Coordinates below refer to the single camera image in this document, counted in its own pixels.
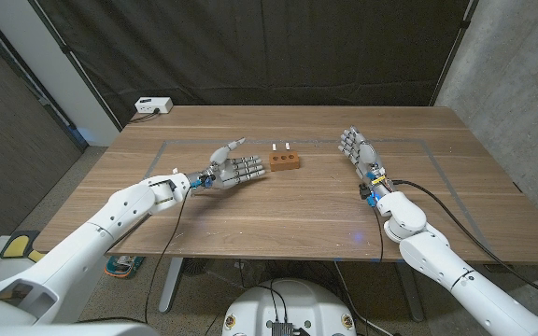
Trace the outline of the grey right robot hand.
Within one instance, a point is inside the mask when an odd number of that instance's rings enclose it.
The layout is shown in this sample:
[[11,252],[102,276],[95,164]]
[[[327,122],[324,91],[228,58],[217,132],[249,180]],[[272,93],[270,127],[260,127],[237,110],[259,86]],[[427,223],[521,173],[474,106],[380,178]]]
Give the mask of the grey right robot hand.
[[338,149],[351,161],[362,183],[379,198],[395,191],[370,141],[354,126],[344,129]]

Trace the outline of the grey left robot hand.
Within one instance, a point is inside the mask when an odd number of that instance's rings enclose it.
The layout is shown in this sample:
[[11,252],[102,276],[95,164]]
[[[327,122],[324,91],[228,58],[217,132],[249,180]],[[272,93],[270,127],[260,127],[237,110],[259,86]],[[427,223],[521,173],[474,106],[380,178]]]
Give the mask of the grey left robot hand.
[[189,173],[187,178],[194,189],[229,189],[265,174],[259,156],[229,158],[229,154],[246,141],[245,137],[217,149],[202,171]]

